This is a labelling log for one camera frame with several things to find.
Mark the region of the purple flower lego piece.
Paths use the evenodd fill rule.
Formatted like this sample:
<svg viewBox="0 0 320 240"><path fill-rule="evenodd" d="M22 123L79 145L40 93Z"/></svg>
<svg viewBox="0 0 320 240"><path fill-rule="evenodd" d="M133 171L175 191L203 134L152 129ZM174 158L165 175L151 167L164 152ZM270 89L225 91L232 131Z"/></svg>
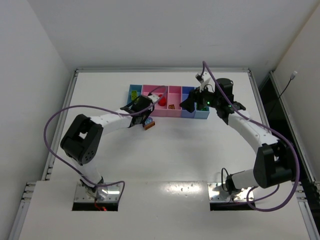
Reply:
<svg viewBox="0 0 320 240"><path fill-rule="evenodd" d="M145 125L148 125L148 124L150 124L151 122L153 121L153 119L151 118L151 117L148 117L147 119L146 119L146 121L145 121Z"/></svg>

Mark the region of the red round lego piece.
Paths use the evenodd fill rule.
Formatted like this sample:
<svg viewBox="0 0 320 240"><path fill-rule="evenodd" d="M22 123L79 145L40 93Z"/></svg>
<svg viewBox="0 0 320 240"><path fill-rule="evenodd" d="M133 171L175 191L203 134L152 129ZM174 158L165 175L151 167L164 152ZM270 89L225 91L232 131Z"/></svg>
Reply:
<svg viewBox="0 0 320 240"><path fill-rule="evenodd" d="M159 94L159 102L157 103L161 107L165 107L167 105L167 99L163 94Z"/></svg>

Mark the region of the lime long lego brick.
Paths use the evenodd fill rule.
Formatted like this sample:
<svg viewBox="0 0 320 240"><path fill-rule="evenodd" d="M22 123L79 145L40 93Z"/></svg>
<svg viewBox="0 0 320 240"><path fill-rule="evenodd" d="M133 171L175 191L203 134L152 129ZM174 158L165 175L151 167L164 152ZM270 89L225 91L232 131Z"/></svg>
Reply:
<svg viewBox="0 0 320 240"><path fill-rule="evenodd" d="M132 90L130 97L131 97L131 100L134 101L138 97L137 91L136 90Z"/></svg>

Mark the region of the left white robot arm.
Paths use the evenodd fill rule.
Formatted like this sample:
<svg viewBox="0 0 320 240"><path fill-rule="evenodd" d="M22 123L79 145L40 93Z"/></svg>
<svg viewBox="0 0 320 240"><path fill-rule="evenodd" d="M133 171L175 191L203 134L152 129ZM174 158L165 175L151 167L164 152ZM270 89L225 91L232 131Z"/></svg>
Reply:
<svg viewBox="0 0 320 240"><path fill-rule="evenodd" d="M63 136L60 147L65 154L73 159L80 174L82 185L91 193L95 193L98 185L104 183L97 170L94 157L97 153L102 136L143 125L155 107L152 105L160 98L155 94L140 95L115 113L88 117L79 114Z"/></svg>

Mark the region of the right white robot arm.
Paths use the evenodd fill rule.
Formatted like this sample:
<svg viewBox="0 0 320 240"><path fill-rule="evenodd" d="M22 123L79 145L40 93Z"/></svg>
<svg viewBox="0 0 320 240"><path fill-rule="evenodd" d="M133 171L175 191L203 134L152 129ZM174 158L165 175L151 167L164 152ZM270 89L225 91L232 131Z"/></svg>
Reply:
<svg viewBox="0 0 320 240"><path fill-rule="evenodd" d="M226 125L237 131L251 146L256 154L252 169L229 174L224 186L226 192L233 194L248 187L263 189L296 179L294 155L289 145L269 133L264 127L250 121L246 108L234 101L233 82L228 78L219 78L212 91L209 91L210 77L196 76L200 86L191 90L180 107L193 112L196 107L214 108L217 116Z"/></svg>

